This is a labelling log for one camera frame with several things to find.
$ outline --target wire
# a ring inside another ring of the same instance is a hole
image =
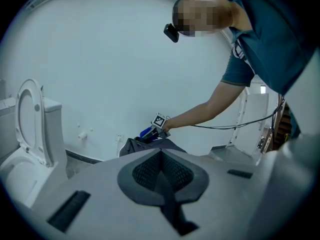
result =
[[[274,128],[274,123],[275,123],[275,117],[273,116],[272,117],[272,122],[271,122],[272,148],[275,146],[275,128]]]
[[[193,127],[199,127],[199,128],[206,128],[206,129],[215,129],[215,130],[229,130],[229,129],[237,129],[237,128],[241,128],[241,127],[244,127],[244,126],[247,126],[247,125],[250,125],[250,124],[253,124],[253,123],[256,123],[256,122],[259,122],[259,121],[263,121],[265,119],[268,119],[270,117],[272,117],[272,120],[273,120],[273,116],[278,112],[278,110],[280,109],[280,107],[282,106],[282,104],[284,103],[285,101],[283,100],[281,102],[281,104],[273,111],[273,113],[271,115],[268,115],[264,118],[261,118],[261,119],[258,119],[258,120],[254,120],[254,121],[250,121],[250,122],[245,122],[245,123],[241,123],[241,124],[237,124],[237,125],[229,125],[229,126],[200,126],[200,125],[191,125]]]

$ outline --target person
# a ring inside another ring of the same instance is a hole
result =
[[[229,28],[234,45],[226,71],[209,100],[168,119],[164,131],[214,119],[250,86],[255,74],[275,92],[283,96],[287,93],[311,58],[316,44],[307,38],[286,0],[270,1],[286,15],[297,39],[279,14],[263,0],[176,1],[172,23],[179,33],[193,37],[197,32],[215,33]]]

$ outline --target white wall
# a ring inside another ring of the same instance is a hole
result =
[[[274,90],[271,90],[269,86],[267,86],[265,83],[251,83],[250,87],[248,87],[249,94],[260,94],[261,89],[260,86],[265,85],[265,93],[269,94],[269,100],[268,100],[268,109],[267,109],[267,116],[271,115],[275,108],[278,105],[278,93],[276,93]],[[270,127],[272,124],[272,118],[268,118],[265,122],[265,126]]]
[[[116,157],[117,134],[134,138],[157,112],[174,117],[205,102],[219,83],[230,47],[220,34],[170,41],[163,33],[175,0],[52,0],[8,33],[0,78],[16,96],[35,78],[62,103],[68,150],[98,160]],[[208,126],[233,125],[240,99]],[[80,142],[81,131],[88,138]],[[233,130],[173,129],[190,154],[227,144]]]

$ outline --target hand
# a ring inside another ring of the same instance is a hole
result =
[[[167,120],[164,122],[164,125],[162,127],[162,130],[164,130],[166,133],[170,131],[170,129],[172,129],[172,125],[171,125],[171,119]]]

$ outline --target teal t-shirt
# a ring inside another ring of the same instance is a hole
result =
[[[246,11],[252,30],[239,31],[233,27],[229,28],[233,34],[233,43],[240,49],[234,47],[231,52],[221,81],[232,85],[250,86],[252,78],[257,74],[272,90],[285,95],[306,66],[295,38],[281,16],[265,1],[233,1]],[[307,39],[294,10],[285,0],[270,1],[289,20],[304,56],[309,61],[316,45]]]

